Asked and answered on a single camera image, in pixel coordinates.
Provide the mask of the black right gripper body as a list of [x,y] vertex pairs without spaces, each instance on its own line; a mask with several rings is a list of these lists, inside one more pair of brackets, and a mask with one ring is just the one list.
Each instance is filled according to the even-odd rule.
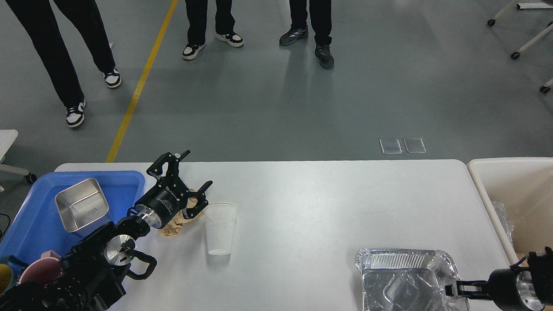
[[527,268],[498,269],[491,273],[487,293],[503,311],[531,311]]

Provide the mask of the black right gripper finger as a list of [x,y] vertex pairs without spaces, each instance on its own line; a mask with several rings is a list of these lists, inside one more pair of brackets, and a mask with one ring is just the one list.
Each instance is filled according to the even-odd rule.
[[452,298],[462,297],[481,301],[490,300],[486,286],[487,281],[485,280],[456,280],[454,283],[445,286],[445,295]]

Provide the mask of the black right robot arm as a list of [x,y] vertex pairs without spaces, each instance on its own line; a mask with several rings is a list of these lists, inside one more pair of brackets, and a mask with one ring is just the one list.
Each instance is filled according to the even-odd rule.
[[456,280],[446,285],[445,294],[492,301],[501,311],[544,311],[553,306],[553,249],[529,252],[487,280]]

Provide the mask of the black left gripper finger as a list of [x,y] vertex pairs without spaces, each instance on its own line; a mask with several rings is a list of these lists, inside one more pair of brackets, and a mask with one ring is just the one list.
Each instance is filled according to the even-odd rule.
[[161,154],[157,160],[147,168],[147,175],[155,177],[160,184],[177,185],[180,182],[182,183],[179,165],[190,153],[190,150],[186,150],[179,155],[170,152]]
[[213,181],[208,180],[198,190],[187,190],[183,192],[183,198],[197,200],[194,207],[186,207],[182,210],[182,217],[184,217],[184,219],[194,219],[203,209],[207,207],[209,202],[207,201],[205,192],[211,185],[213,185]]

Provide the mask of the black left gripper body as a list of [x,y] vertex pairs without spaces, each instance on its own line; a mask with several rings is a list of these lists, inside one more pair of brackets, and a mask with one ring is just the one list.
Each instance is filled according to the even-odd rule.
[[182,181],[162,180],[135,203],[134,211],[150,227],[163,229],[178,213],[185,220],[196,218],[201,213],[200,198]]

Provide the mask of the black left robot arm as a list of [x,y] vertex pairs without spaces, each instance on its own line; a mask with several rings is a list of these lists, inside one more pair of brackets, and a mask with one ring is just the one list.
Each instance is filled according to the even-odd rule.
[[161,154],[149,168],[155,185],[117,223],[98,227],[59,259],[60,274],[48,283],[22,283],[0,294],[0,311],[104,311],[126,291],[125,277],[144,280],[157,266],[156,258],[135,248],[135,241],[153,228],[163,229],[182,214],[192,220],[208,205],[207,181],[190,190],[179,165],[190,151]]

